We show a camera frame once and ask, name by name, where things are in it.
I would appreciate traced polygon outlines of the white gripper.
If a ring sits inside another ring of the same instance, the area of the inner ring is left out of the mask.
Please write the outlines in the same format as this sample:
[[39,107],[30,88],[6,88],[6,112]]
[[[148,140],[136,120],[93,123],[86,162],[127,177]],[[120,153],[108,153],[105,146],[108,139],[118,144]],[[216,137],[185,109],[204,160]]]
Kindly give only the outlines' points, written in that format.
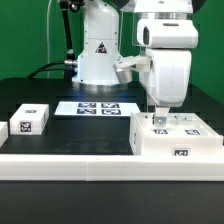
[[186,97],[191,69],[191,52],[198,32],[191,20],[140,19],[137,42],[149,59],[140,82],[156,105],[154,124],[165,126],[168,107],[180,107]]

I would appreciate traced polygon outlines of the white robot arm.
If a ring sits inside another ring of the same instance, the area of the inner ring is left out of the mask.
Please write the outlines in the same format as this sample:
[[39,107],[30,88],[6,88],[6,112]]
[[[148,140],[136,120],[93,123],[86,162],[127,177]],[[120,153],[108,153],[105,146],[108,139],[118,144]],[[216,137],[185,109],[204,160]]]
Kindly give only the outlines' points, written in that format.
[[[84,0],[84,49],[78,56],[73,79],[91,87],[132,81],[139,73],[150,103],[153,122],[167,123],[169,109],[183,104],[191,68],[190,50],[198,44],[198,32],[190,16],[193,0]],[[118,51],[119,11],[131,12],[133,43],[138,56],[123,57]]]

